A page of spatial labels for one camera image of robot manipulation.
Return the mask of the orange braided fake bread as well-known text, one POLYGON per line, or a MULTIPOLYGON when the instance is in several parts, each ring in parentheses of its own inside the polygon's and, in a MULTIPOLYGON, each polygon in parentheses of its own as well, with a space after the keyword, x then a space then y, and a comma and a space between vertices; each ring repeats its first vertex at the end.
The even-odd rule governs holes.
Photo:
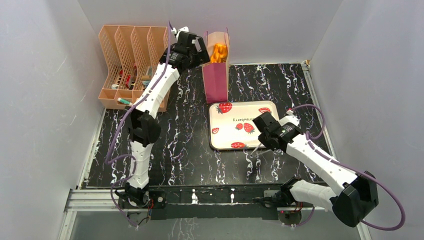
POLYGON ((229 49, 227 44, 216 43, 210 56, 211 63, 226 63, 229 49))

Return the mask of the pink paper gift bag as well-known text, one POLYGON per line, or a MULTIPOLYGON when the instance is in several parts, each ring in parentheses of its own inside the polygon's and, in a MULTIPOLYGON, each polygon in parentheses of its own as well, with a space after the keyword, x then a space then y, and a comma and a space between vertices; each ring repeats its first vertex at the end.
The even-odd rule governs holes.
POLYGON ((230 38, 229 32, 215 31, 204 34, 205 44, 209 57, 213 53, 215 44, 228 46, 228 58, 224 63, 209 63, 202 65, 204 93, 208 104, 227 102, 229 99, 229 66, 230 66, 230 38))

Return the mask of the silver metal tongs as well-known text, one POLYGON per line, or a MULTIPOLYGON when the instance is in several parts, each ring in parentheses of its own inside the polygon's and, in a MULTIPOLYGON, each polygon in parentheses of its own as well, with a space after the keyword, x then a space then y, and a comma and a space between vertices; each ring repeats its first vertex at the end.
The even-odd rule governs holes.
POLYGON ((266 148, 262 143, 260 143, 258 146, 256 146, 253 151, 250 153, 251 157, 258 157, 260 155, 263 155, 268 152, 273 152, 272 149, 266 148))

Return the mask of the strawberry print metal tray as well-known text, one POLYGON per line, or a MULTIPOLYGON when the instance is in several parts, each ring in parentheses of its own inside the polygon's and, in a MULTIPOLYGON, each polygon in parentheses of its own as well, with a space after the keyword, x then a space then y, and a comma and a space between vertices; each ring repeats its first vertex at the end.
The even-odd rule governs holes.
POLYGON ((208 110, 210 146, 218 151, 256 148, 260 131, 253 119, 265 112, 279 118, 269 100, 213 103, 208 110))

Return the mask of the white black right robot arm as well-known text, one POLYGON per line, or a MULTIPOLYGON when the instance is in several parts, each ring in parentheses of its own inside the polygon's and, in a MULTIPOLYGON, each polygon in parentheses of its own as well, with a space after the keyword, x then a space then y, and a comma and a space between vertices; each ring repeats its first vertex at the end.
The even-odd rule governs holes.
POLYGON ((315 145, 299 128, 293 115, 276 120, 264 112, 253 119, 258 140, 268 150, 281 150, 306 165, 326 185, 292 177, 272 196, 258 199, 265 205, 295 207, 299 202, 330 210, 346 226, 357 226, 379 204, 378 190, 369 172, 357 173, 340 165, 315 145))

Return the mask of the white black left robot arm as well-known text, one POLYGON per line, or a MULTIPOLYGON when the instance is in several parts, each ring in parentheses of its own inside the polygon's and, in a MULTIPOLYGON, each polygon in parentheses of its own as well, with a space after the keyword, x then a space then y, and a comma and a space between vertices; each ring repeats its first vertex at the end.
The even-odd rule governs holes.
POLYGON ((156 120, 160 105, 181 73, 210 61, 201 36, 187 27, 173 29, 172 33, 176 43, 165 50, 146 90, 129 110, 130 177, 119 197, 137 208, 144 208, 150 200, 147 193, 149 161, 162 130, 156 120))

